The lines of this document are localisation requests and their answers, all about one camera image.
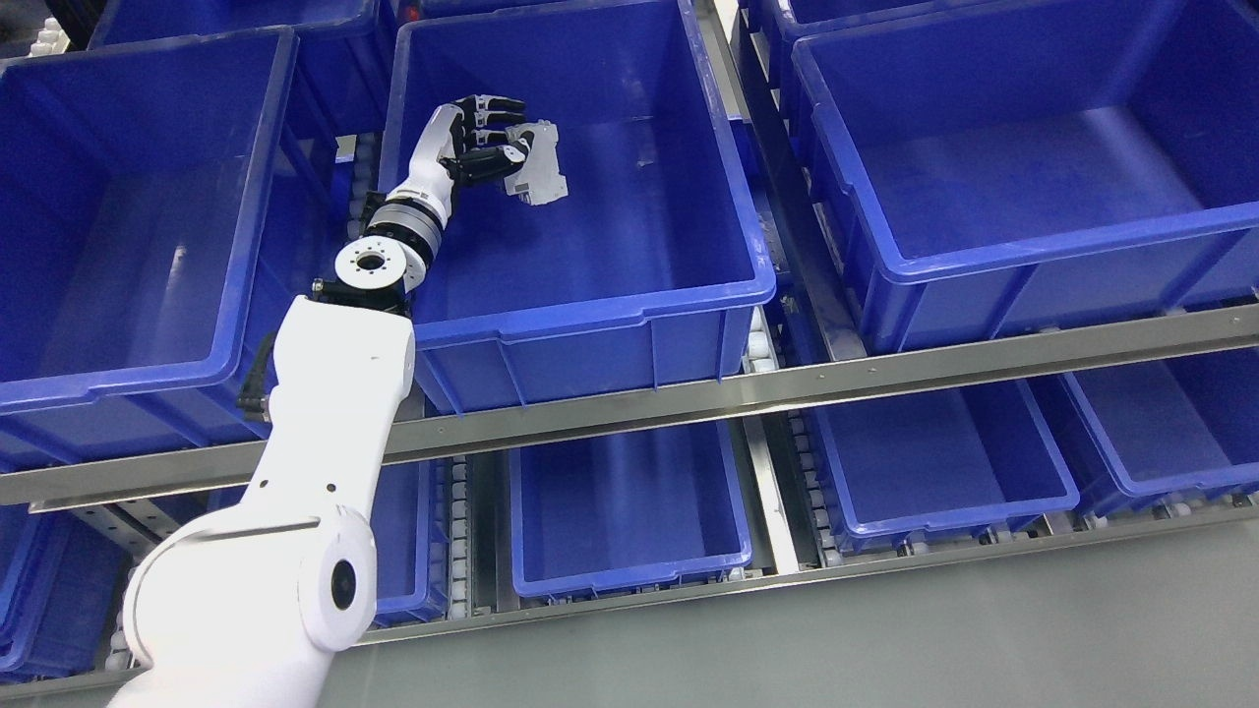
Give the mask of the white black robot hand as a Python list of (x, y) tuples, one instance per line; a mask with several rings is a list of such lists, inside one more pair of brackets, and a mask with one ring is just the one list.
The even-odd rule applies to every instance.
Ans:
[(526, 120), (522, 100), (504, 94), (467, 94), (441, 105), (387, 202), (419, 205), (446, 223), (460, 191), (520, 173), (540, 130)]

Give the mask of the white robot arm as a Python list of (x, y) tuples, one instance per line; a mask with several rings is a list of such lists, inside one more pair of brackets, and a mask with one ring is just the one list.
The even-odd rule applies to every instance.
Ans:
[(123, 632), (144, 671), (113, 707), (319, 704), (375, 614), (369, 522), (414, 359), (400, 314), (292, 302), (243, 498), (154, 547), (128, 582)]

